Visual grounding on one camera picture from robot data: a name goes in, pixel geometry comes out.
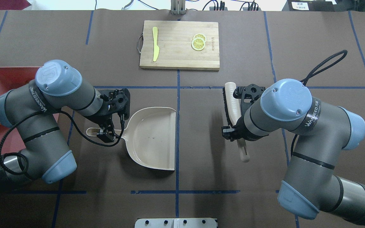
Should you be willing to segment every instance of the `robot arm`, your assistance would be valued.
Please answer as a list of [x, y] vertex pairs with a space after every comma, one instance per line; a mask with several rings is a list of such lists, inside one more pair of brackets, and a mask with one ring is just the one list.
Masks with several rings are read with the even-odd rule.
[[364, 120], [312, 97], [294, 79], [267, 89], [248, 88], [262, 94], [253, 95], [235, 126], [222, 128], [226, 139], [255, 141], [279, 128], [300, 136], [281, 183], [280, 205], [305, 219], [314, 219], [321, 210], [365, 225], [365, 185], [333, 175], [341, 150], [356, 148], [364, 138]]
[[117, 137], [112, 114], [118, 113], [122, 123], [129, 118], [129, 91], [97, 91], [66, 62], [52, 60], [37, 71], [35, 80], [28, 85], [1, 95], [2, 125], [12, 127], [28, 119], [17, 126], [26, 149], [19, 151], [20, 157], [2, 158], [5, 167], [0, 164], [0, 192], [19, 188], [38, 178], [53, 183], [77, 168], [52, 115], [61, 112], [64, 106], [97, 123], [100, 126], [97, 136], [111, 143]]

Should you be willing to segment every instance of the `cable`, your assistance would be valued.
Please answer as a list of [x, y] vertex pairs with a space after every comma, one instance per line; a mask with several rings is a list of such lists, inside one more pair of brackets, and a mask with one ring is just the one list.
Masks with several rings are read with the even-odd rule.
[[[30, 115], [28, 115], [27, 117], [23, 118], [21, 121], [19, 121], [18, 123], [14, 124], [3, 136], [3, 138], [1, 139], [0, 142], [0, 166], [2, 167], [3, 170], [5, 170], [8, 173], [11, 173], [12, 175], [21, 175], [24, 174], [28, 168], [29, 168], [29, 162], [28, 162], [28, 158], [26, 156], [24, 156], [23, 154], [19, 153], [19, 152], [15, 152], [15, 153], [6, 153], [4, 154], [4, 157], [2, 156], [1, 152], [4, 146], [4, 142], [6, 140], [6, 137], [8, 137], [9, 133], [11, 133], [11, 131], [13, 131], [17, 126], [19, 126], [19, 124], [23, 123], [24, 121], [26, 121], [27, 119], [29, 119], [30, 117], [34, 117], [36, 115], [40, 115], [43, 114], [43, 111], [37, 111], [34, 112]], [[8, 167], [6, 167], [6, 165], [4, 164], [4, 159], [7, 156], [17, 156], [17, 157], [21, 157], [23, 158], [23, 160], [25, 160], [25, 167], [23, 168], [23, 170], [21, 172], [15, 172], [11, 169], [9, 169]]]
[[246, 3], [247, 3], [247, 4], [249, 4], [249, 7], [250, 7], [250, 3], [249, 3], [249, 2], [245, 2], [245, 3], [243, 3], [243, 4], [242, 4], [242, 6], [240, 7], [239, 11], [242, 11], [242, 8], [243, 8], [243, 6], [244, 6]]
[[139, 2], [141, 2], [141, 3], [143, 3], [143, 4], [145, 4], [146, 6], [149, 6], [148, 4], [146, 4], [146, 3], [144, 3], [144, 2], [142, 2], [142, 0], [138, 0]]
[[[67, 112], [65, 111], [62, 111], [62, 110], [59, 110], [58, 111], [59, 113], [62, 113], [64, 115], [66, 115], [68, 118], [70, 118], [71, 122], [73, 123], [75, 129], [77, 130], [77, 132], [83, 137], [85, 138], [87, 141], [89, 141], [90, 143], [93, 143], [93, 144], [96, 144], [98, 146], [105, 146], [105, 147], [112, 147], [112, 146], [115, 146], [116, 144], [119, 143], [120, 141], [120, 138], [122, 137], [122, 134], [123, 134], [123, 131], [125, 130], [125, 120], [124, 120], [124, 116], [121, 115], [120, 116], [120, 126], [121, 126], [121, 130], [120, 130], [120, 134], [119, 135], [116, 135], [116, 137], [118, 138], [118, 140], [113, 143], [113, 144], [102, 144], [102, 143], [98, 143], [98, 142], [95, 142], [95, 141], [92, 141], [91, 139], [89, 139], [87, 136], [85, 136], [85, 134], [83, 134], [81, 132], [81, 130], [78, 128], [77, 124], [75, 123], [74, 119], [71, 117], [70, 114], [68, 114]], [[3, 138], [1, 139], [1, 142], [0, 142], [0, 166], [2, 167], [2, 169], [8, 173], [11, 173], [12, 175], [22, 175], [24, 174], [25, 172], [27, 172], [28, 168], [29, 168], [29, 160], [26, 156], [24, 156], [23, 154], [19, 153], [19, 152], [15, 152], [15, 153], [6, 153], [4, 154], [4, 156], [2, 156], [2, 148], [4, 146], [4, 143], [5, 143], [5, 140], [6, 138], [8, 137], [9, 133], [11, 133], [17, 126], [19, 126], [19, 124], [23, 123], [24, 121], [26, 121], [27, 119], [31, 118], [31, 117], [34, 117], [36, 115], [40, 115], [40, 114], [44, 114], [43, 111], [37, 111], [37, 112], [34, 112], [28, 116], [26, 116], [25, 118], [23, 118], [21, 121], [19, 121], [18, 123], [14, 124], [3, 136]], [[25, 166], [23, 168], [23, 170], [21, 172], [15, 172], [11, 169], [9, 169], [5, 164], [4, 164], [4, 159], [8, 156], [17, 156], [17, 157], [21, 157], [24, 161], [25, 161]]]
[[217, 1], [217, 0], [210, 0], [209, 2], [207, 2], [207, 3], [204, 5], [204, 7], [203, 7], [202, 11], [205, 9], [205, 7], [207, 7], [207, 5], [208, 5], [210, 2], [213, 2], [213, 10], [215, 10], [216, 8], [218, 8], [218, 7], [219, 7], [219, 3], [218, 3], [218, 1]]
[[125, 129], [125, 121], [123, 120], [123, 115], [122, 115], [122, 117], [121, 117], [121, 120], [120, 120], [120, 128], [121, 128], [121, 130], [120, 130], [120, 134], [119, 134], [119, 137], [117, 137], [118, 138], [118, 140], [115, 142], [115, 143], [113, 143], [113, 144], [110, 144], [110, 145], [107, 145], [107, 144], [102, 144], [102, 143], [98, 143], [98, 142], [95, 142], [95, 141], [92, 141], [91, 139], [89, 139], [87, 136], [85, 136], [85, 134], [83, 134], [82, 132], [81, 132], [81, 130], [78, 128], [78, 126], [77, 126], [77, 124], [75, 123], [75, 121], [74, 121], [74, 119], [71, 117], [71, 115], [70, 114], [68, 114], [67, 112], [65, 112], [65, 111], [59, 111], [59, 113], [62, 113], [62, 114], [64, 114], [64, 115], [66, 115], [70, 120], [71, 120], [71, 122], [73, 123], [73, 125], [74, 125], [74, 127], [75, 127], [75, 129], [77, 130], [77, 132], [83, 137], [83, 138], [85, 138], [87, 141], [89, 141], [90, 143], [93, 143], [93, 144], [95, 144], [95, 145], [98, 145], [98, 146], [105, 146], [105, 147], [112, 147], [112, 146], [115, 146], [116, 144], [118, 144], [119, 143], [119, 141], [120, 141], [120, 137], [122, 137], [122, 134], [123, 134], [123, 131], [124, 131], [124, 129]]
[[[315, 72], [315, 71], [317, 71], [320, 67], [322, 67], [325, 63], [329, 62], [331, 59], [333, 59], [333, 58], [335, 58], [336, 56], [339, 56], [339, 55], [341, 55], [341, 54], [343, 54], [343, 55], [342, 55], [342, 56], [341, 56], [338, 60], [336, 60], [335, 62], [333, 62], [333, 63], [332, 63], [332, 64], [330, 64], [329, 66], [327, 66], [327, 67], [323, 68], [322, 70], [320, 70], [320, 71], [318, 71], [318, 72]], [[329, 56], [328, 58], [326, 58], [325, 60], [323, 60], [320, 64], [318, 64], [315, 68], [313, 68], [313, 70], [311, 70], [311, 71], [310, 71], [310, 73], [308, 74], [308, 76], [307, 76], [306, 78], [302, 79], [300, 82], [302, 82], [302, 84], [303, 84], [304, 86], [306, 86], [306, 85], [307, 85], [308, 80], [309, 80], [311, 77], [313, 77], [313, 76], [315, 76], [315, 75], [317, 75], [317, 74], [319, 74], [319, 73], [321, 73], [321, 72], [323, 72], [323, 71], [326, 71], [327, 69], [329, 69], [329, 68], [331, 68], [332, 66], [336, 65], [337, 63], [339, 63], [340, 61], [342, 61], [342, 60], [346, 57], [346, 55], [347, 55], [347, 50], [342, 50], [342, 51], [340, 51], [340, 52], [338, 52], [338, 53], [335, 53], [335, 54], [333, 54], [333, 55]], [[295, 145], [295, 140], [297, 140], [297, 137], [298, 137], [298, 135], [297, 135], [297, 134], [295, 134], [294, 138], [292, 139], [292, 143], [291, 143], [291, 157], [292, 157], [292, 154], [294, 153], [294, 145]]]

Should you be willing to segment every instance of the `dustpan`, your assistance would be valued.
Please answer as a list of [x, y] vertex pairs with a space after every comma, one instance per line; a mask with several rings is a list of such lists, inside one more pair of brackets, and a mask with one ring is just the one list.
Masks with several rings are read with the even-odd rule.
[[[87, 135], [96, 137], [99, 128], [90, 127]], [[174, 170], [176, 111], [167, 107], [150, 107], [137, 111], [129, 119], [121, 137], [130, 157], [139, 165]]]

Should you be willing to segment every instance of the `brush handle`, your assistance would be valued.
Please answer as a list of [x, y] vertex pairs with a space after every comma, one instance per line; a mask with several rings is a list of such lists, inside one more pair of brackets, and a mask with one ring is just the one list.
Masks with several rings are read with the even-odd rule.
[[[229, 113], [229, 118], [233, 125], [236, 125], [237, 120], [241, 117], [239, 100], [233, 97], [233, 92], [235, 89], [236, 83], [227, 82], [225, 84], [227, 112]], [[236, 142], [240, 154], [240, 160], [242, 162], [249, 162], [250, 155], [247, 153], [246, 140], [238, 139]]]

